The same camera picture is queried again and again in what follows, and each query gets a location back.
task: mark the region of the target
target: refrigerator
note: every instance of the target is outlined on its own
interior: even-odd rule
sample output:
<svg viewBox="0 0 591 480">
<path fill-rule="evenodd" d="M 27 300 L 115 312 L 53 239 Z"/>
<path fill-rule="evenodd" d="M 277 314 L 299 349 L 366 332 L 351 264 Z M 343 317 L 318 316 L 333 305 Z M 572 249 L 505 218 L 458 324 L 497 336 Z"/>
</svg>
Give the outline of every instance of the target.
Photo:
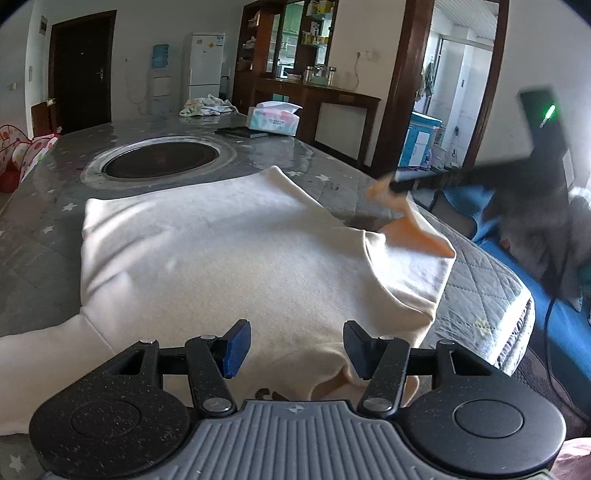
<svg viewBox="0 0 591 480">
<path fill-rule="evenodd" d="M 194 33 L 187 39 L 183 103 L 209 94 L 219 96 L 225 38 L 224 33 Z"/>
</svg>

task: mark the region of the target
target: ceiling panel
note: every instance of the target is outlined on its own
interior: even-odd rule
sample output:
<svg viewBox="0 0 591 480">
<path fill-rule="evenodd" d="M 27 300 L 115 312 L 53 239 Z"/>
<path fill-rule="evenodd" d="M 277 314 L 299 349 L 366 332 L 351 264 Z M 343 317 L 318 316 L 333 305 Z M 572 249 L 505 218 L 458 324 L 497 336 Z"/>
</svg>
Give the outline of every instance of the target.
<svg viewBox="0 0 591 480">
<path fill-rule="evenodd" d="M 435 6 L 452 23 L 470 27 L 478 37 L 494 40 L 498 4 L 491 4 L 484 0 L 435 0 Z"/>
</svg>

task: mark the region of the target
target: doorway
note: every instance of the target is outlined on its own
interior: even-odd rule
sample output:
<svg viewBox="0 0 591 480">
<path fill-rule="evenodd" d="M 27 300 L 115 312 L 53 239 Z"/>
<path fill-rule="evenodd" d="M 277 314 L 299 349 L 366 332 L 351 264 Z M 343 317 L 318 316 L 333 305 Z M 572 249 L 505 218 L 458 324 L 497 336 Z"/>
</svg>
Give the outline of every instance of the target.
<svg viewBox="0 0 591 480">
<path fill-rule="evenodd" d="M 111 52 L 116 11 L 53 25 L 49 96 L 56 100 L 61 133 L 111 121 Z"/>
<path fill-rule="evenodd" d="M 508 14 L 509 0 L 407 1 L 370 175 L 402 169 L 411 179 L 432 170 L 432 161 L 446 170 L 474 165 Z"/>
</svg>

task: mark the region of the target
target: wooden door frame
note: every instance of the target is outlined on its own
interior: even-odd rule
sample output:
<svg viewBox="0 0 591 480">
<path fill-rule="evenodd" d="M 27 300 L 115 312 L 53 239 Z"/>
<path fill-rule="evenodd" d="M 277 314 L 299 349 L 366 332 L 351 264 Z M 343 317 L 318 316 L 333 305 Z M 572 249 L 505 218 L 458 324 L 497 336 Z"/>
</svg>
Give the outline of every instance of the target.
<svg viewBox="0 0 591 480">
<path fill-rule="evenodd" d="M 99 18 L 108 18 L 109 22 L 109 53 L 107 56 L 107 65 L 105 67 L 105 77 L 109 79 L 107 82 L 107 99 L 109 101 L 109 122 L 112 120 L 111 118 L 111 60 L 113 56 L 113 34 L 115 33 L 115 18 L 117 16 L 117 10 L 109 10 L 107 12 L 99 12 L 97 14 L 92 15 L 85 15 L 84 17 L 77 17 L 71 20 L 66 20 L 65 22 L 59 22 L 53 24 L 51 26 L 51 37 L 49 41 L 49 66 L 48 66 L 48 73 L 47 73 L 47 87 L 48 87 L 48 94 L 49 98 L 54 98 L 54 89 L 53 89 L 53 76 L 54 76 L 54 61 L 56 56 L 56 28 L 59 29 L 61 27 L 71 27 L 72 25 L 76 25 L 78 23 L 86 22 L 88 20 L 98 20 Z"/>
<path fill-rule="evenodd" d="M 480 150 L 482 138 L 491 115 L 492 102 L 499 83 L 501 63 L 505 50 L 505 38 L 509 18 L 509 0 L 488 0 L 499 4 L 491 67 L 486 88 L 470 146 L 466 152 L 462 168 L 474 165 Z M 384 118 L 378 135 L 374 158 L 365 171 L 378 178 L 398 168 L 404 140 L 414 107 L 427 40 L 431 29 L 435 0 L 407 0 L 402 21 L 402 31 L 392 82 L 386 100 Z"/>
</svg>

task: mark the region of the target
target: green led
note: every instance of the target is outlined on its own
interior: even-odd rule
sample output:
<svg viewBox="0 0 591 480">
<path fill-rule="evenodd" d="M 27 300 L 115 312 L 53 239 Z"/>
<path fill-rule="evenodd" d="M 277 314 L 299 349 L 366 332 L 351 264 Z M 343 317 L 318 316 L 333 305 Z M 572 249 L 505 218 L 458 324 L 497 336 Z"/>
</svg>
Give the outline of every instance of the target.
<svg viewBox="0 0 591 480">
<path fill-rule="evenodd" d="M 554 115 L 554 112 L 556 111 L 556 105 L 552 105 L 548 111 L 546 112 L 546 116 L 544 117 L 544 120 L 550 120 L 552 118 L 552 115 Z"/>
</svg>

